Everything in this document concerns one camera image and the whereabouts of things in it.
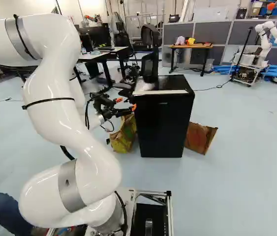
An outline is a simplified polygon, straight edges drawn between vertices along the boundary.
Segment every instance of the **yellow object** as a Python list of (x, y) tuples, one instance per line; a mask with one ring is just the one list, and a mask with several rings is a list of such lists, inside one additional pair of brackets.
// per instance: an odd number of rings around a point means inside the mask
[(134, 114), (121, 117), (122, 125), (118, 132), (110, 134), (110, 141), (113, 151), (119, 153), (128, 153), (131, 151), (136, 128), (136, 120)]
[(193, 45), (195, 42), (195, 38), (189, 38), (188, 41), (187, 41), (187, 45)]

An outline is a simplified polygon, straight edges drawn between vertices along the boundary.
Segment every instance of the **black bin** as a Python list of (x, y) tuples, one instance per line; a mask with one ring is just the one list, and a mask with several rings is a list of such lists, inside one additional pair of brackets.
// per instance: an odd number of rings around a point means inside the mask
[(184, 75), (159, 76), (155, 84), (139, 78), (134, 102), (142, 157), (182, 157), (195, 98)]

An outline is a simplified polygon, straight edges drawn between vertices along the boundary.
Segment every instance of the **person's leg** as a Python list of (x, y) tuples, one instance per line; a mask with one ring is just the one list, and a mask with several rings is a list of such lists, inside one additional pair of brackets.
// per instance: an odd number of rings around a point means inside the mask
[(30, 236), (33, 226), (20, 214), (18, 202), (0, 193), (0, 225), (16, 236)]

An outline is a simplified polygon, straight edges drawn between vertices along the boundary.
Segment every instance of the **person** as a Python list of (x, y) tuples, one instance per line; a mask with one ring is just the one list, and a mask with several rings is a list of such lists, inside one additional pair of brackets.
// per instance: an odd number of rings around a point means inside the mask
[(18, 202), (5, 193), (0, 193), (0, 225), (15, 236), (44, 236), (47, 229), (37, 228), (20, 214)]

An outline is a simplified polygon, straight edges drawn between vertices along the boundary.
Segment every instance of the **light blue floor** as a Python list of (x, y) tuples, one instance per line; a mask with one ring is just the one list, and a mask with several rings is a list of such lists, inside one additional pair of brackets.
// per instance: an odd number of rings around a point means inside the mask
[[(116, 65), (110, 63), (113, 78)], [(228, 80), (180, 73), (193, 89)], [(19, 78), (0, 83), (0, 99), (21, 99), (21, 86)], [(83, 87), (85, 93), (97, 88), (93, 81)], [(109, 93), (117, 96), (114, 89)], [(67, 161), (57, 145), (36, 134), (21, 105), (0, 102), (0, 192), (16, 199), (32, 175)], [(119, 119), (112, 121), (120, 125)], [(131, 154), (115, 154), (123, 169), (122, 185), (171, 190), (176, 236), (277, 236), (277, 85), (260, 82), (247, 88), (229, 82), (196, 92), (191, 121), (219, 128), (206, 156), (185, 149), (182, 158), (141, 158), (135, 145)], [(93, 134), (105, 143), (102, 129)], [(0, 227), (0, 236), (5, 235)]]

